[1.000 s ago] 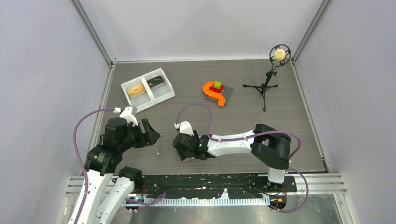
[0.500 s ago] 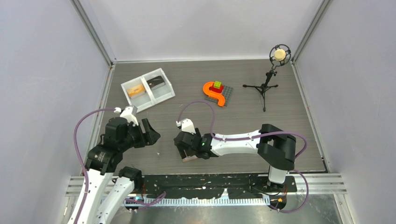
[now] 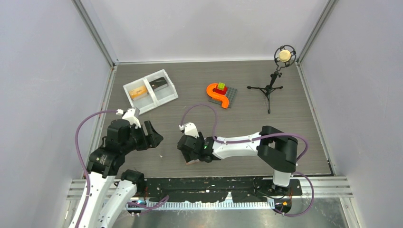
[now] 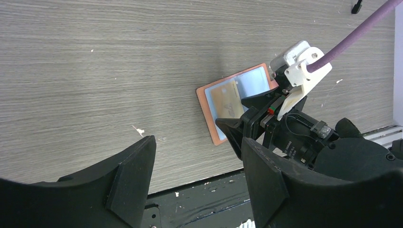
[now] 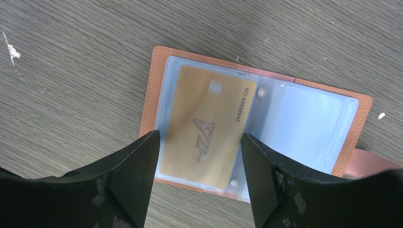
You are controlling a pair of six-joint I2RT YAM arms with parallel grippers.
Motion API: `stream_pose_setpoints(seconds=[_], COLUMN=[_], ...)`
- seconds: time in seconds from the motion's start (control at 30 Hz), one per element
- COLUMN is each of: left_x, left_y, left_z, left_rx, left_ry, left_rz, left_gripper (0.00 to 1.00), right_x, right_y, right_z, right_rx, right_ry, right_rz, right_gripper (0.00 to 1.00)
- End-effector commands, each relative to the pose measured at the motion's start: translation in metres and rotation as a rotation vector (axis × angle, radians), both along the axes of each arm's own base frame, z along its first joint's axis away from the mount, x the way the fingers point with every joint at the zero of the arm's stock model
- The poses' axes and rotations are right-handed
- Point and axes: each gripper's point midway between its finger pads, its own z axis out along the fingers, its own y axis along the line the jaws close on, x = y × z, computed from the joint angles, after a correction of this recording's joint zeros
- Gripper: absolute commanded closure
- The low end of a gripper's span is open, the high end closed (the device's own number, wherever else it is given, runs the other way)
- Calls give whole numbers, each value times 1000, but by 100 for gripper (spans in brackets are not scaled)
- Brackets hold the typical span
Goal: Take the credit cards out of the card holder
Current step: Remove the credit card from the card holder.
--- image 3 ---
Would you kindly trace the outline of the pink leather card holder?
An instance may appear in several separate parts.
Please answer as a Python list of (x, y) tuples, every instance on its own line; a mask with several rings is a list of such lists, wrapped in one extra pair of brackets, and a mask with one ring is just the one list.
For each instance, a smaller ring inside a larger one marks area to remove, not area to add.
[(196, 160), (187, 161), (185, 164), (186, 164), (186, 165), (191, 165), (191, 164), (195, 164), (195, 163), (197, 163), (197, 162), (200, 162), (200, 160), (199, 160), (199, 159), (196, 159)]

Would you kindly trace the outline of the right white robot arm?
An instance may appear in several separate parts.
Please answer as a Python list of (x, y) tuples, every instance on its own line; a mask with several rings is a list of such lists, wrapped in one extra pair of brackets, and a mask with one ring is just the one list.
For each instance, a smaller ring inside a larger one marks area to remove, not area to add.
[(278, 195), (290, 189), (291, 174), (297, 166), (298, 141), (282, 131), (264, 126), (261, 131), (239, 137), (204, 137), (194, 123), (179, 127), (183, 136), (177, 148), (187, 163), (212, 162), (230, 157), (254, 156), (262, 159), (273, 169), (271, 188)]

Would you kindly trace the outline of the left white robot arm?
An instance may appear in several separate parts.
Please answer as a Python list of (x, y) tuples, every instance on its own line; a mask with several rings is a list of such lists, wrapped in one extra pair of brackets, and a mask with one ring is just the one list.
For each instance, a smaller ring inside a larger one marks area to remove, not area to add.
[(132, 151), (156, 148), (162, 140), (163, 137), (150, 121), (145, 121), (142, 126), (124, 119), (112, 121), (101, 146), (89, 156), (86, 167), (87, 183), (69, 226), (112, 227), (129, 199), (142, 196), (146, 189), (143, 173), (126, 170), (111, 198), (106, 200), (107, 193), (125, 162), (125, 156)]

